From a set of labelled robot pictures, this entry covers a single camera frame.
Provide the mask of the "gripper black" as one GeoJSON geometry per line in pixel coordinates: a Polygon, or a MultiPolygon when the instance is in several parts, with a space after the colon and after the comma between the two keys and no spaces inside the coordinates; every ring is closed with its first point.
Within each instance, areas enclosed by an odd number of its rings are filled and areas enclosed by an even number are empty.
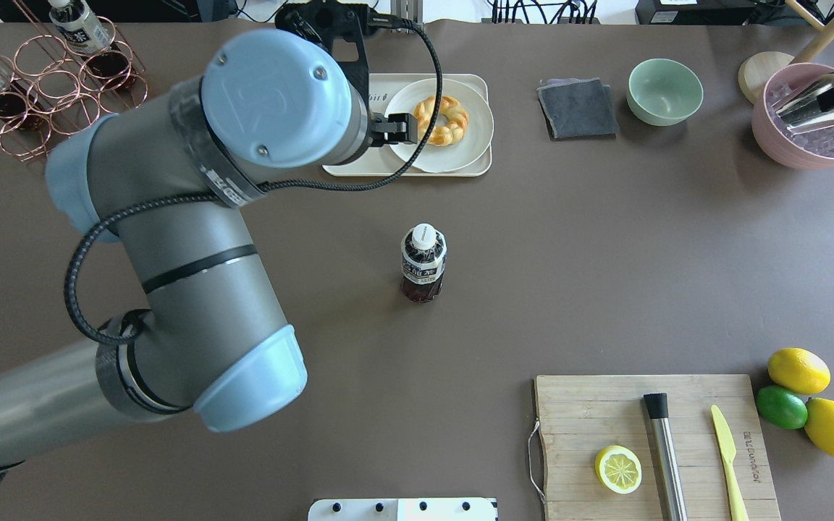
{"type": "Polygon", "coordinates": [[[419,132],[410,129],[417,119],[410,113],[372,114],[368,123],[368,146],[417,144],[419,132]]]}

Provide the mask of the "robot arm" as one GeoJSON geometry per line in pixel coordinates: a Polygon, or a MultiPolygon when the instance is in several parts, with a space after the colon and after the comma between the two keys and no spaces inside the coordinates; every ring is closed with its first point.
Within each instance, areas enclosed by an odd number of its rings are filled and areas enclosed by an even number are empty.
{"type": "Polygon", "coordinates": [[[83,233],[64,296],[83,339],[0,375],[0,477],[27,458],[195,411],[257,423],[308,380],[240,208],[354,161],[374,116],[327,43],[263,27],[198,78],[58,145],[50,196],[83,233]]]}

